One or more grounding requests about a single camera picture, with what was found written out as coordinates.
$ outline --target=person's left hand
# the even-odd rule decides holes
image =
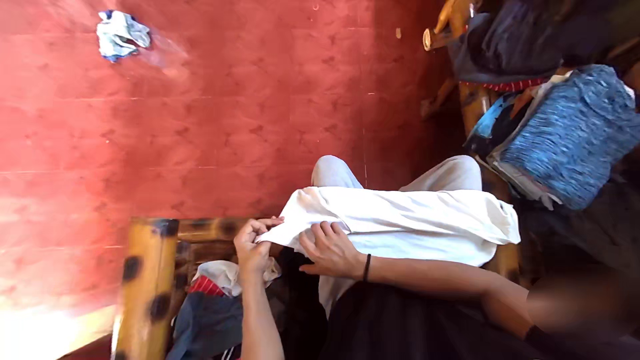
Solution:
[[[263,241],[256,244],[253,241],[258,235],[268,231],[267,226],[276,226],[283,222],[283,217],[251,219],[240,228],[234,238],[234,245],[236,246],[238,265],[240,267],[239,280],[241,284],[262,279],[267,266],[269,266],[271,242]]]

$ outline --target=blue garment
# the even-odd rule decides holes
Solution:
[[[237,297],[190,293],[175,319],[166,360],[205,359],[242,342],[242,302]]]
[[[533,176],[569,208],[584,209],[611,167],[640,142],[635,107],[612,68],[579,68],[551,88],[500,159]]]

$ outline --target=red and white striped cloth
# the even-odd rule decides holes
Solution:
[[[198,276],[198,278],[191,283],[187,292],[194,293],[196,291],[202,291],[207,295],[225,296],[225,292],[206,276]]]
[[[547,81],[549,81],[549,78],[514,81],[512,83],[503,83],[503,84],[479,84],[479,83],[468,83],[466,81],[460,81],[460,83],[465,85],[482,85],[485,88],[489,88],[491,90],[495,90],[498,92],[507,92],[507,91],[515,92],[515,91],[524,90],[532,86],[538,86],[538,85],[544,84]]]

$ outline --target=bracelet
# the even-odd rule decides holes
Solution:
[[[367,254],[367,262],[364,265],[364,275],[362,281],[369,282],[369,265],[371,264],[371,254]]]

